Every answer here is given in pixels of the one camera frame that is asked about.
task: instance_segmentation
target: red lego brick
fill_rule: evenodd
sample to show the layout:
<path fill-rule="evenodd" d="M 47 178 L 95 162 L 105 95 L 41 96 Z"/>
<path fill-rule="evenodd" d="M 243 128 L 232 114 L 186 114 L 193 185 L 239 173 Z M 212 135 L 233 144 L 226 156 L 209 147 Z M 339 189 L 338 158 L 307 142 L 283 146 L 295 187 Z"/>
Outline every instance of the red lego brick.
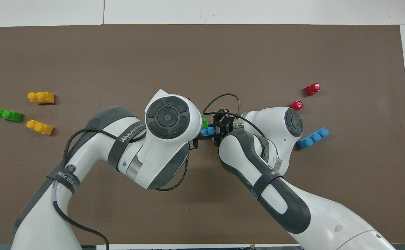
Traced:
<path fill-rule="evenodd" d="M 295 109 L 295 111 L 299 111 L 303 107 L 303 103 L 300 100 L 294 101 L 289 108 Z"/>
<path fill-rule="evenodd" d="M 311 85 L 305 87 L 304 91 L 306 91 L 307 96 L 313 95 L 316 92 L 320 91 L 320 84 L 318 84 L 318 83 L 311 84 Z"/>

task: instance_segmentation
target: toy building block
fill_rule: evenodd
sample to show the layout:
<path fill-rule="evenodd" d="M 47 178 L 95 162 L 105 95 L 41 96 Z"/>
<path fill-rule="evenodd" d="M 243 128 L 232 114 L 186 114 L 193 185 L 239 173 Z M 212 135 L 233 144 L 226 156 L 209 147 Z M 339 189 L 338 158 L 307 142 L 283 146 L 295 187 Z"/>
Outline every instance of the toy building block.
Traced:
<path fill-rule="evenodd" d="M 303 103 L 300 100 L 294 101 L 289 108 L 294 109 L 295 111 L 299 111 L 303 107 Z"/>
<path fill-rule="evenodd" d="M 23 114 L 15 111 L 0 109 L 0 118 L 21 122 Z"/>
<path fill-rule="evenodd" d="M 310 96 L 310 95 L 315 94 L 316 92 L 319 92 L 320 88 L 321 88 L 320 84 L 314 83 L 314 84 L 311 84 L 311 85 L 305 87 L 304 91 L 306 91 L 307 96 Z"/>
<path fill-rule="evenodd" d="M 46 125 L 44 123 L 38 122 L 36 120 L 30 120 L 26 123 L 26 127 L 31 130 L 37 131 L 42 134 L 51 134 L 53 126 Z"/>
<path fill-rule="evenodd" d="M 297 143 L 302 149 L 307 149 L 308 147 L 312 146 L 316 142 L 321 141 L 328 135 L 329 130 L 327 130 L 326 128 L 320 128 L 319 130 L 310 134 L 308 137 L 302 139 L 301 141 L 297 141 Z"/>
<path fill-rule="evenodd" d="M 28 99 L 37 104 L 54 103 L 54 94 L 50 92 L 29 92 Z"/>
<path fill-rule="evenodd" d="M 202 128 L 208 128 L 209 127 L 209 122 L 207 121 L 207 118 L 202 119 Z"/>
<path fill-rule="evenodd" d="M 215 127 L 208 127 L 208 128 L 203 128 L 201 130 L 201 134 L 203 136 L 212 136 L 216 134 L 216 128 Z"/>

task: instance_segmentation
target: green lego brick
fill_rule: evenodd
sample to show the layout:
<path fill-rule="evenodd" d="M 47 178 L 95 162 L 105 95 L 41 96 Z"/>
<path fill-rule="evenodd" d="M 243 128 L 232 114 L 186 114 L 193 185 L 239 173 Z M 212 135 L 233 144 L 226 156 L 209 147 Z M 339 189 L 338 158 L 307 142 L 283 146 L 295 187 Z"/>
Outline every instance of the green lego brick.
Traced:
<path fill-rule="evenodd" d="M 14 122 L 21 122 L 22 120 L 22 113 L 15 112 L 15 111 L 10 111 L 6 109 L 0 109 L 0 118 L 6 119 L 6 120 L 13 120 Z"/>
<path fill-rule="evenodd" d="M 209 122 L 207 121 L 207 118 L 202 119 L 202 128 L 208 128 L 209 127 Z"/>

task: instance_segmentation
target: gray strap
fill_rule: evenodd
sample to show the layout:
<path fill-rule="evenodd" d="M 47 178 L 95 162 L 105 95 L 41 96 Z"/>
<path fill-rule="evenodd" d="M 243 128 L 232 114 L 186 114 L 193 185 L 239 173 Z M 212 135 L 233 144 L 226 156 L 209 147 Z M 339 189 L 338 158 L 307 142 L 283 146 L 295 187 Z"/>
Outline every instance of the gray strap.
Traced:
<path fill-rule="evenodd" d="M 268 171 L 261 174 L 261 177 L 258 178 L 257 182 L 253 184 L 252 192 L 253 197 L 258 199 L 264 189 L 272 182 L 275 178 L 282 177 L 282 174 L 275 171 L 275 169 L 269 169 Z"/>
<path fill-rule="evenodd" d="M 80 180 L 71 171 L 61 165 L 55 166 L 46 176 L 54 179 L 68 188 L 74 194 L 80 186 Z"/>
<path fill-rule="evenodd" d="M 120 134 L 119 138 L 114 141 L 110 153 L 108 154 L 107 162 L 110 166 L 118 171 L 119 160 L 129 142 L 143 130 L 145 130 L 145 123 L 139 121 L 129 126 Z"/>
<path fill-rule="evenodd" d="M 269 141 L 260 136 L 260 135 L 255 135 L 258 140 L 261 142 L 261 147 L 262 147 L 262 152 L 261 152 L 261 158 L 264 159 L 265 162 L 269 161 L 269 151 L 270 151 L 270 147 L 269 147 Z"/>

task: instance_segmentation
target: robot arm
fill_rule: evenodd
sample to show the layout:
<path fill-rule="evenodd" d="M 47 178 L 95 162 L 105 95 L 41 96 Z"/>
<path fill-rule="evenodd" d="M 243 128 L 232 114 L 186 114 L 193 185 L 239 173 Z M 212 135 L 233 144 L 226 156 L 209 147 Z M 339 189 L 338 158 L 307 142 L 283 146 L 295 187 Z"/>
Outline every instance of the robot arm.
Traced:
<path fill-rule="evenodd" d="M 282 174 L 289 165 L 290 152 L 302 134 L 302 120 L 295 111 L 271 108 L 245 117 L 272 139 L 249 133 L 247 130 L 253 129 L 243 126 L 221 141 L 220 161 L 305 250 L 394 250 L 371 225 L 345 206 L 284 180 Z"/>
<path fill-rule="evenodd" d="M 145 110 L 146 124 L 122 107 L 102 109 L 88 122 L 86 133 L 48 174 L 16 221 L 12 250 L 81 249 L 53 202 L 66 214 L 71 196 L 98 160 L 145 189 L 162 187 L 173 178 L 188 157 L 188 141 L 201 130 L 201 114 L 187 98 L 162 90 Z"/>

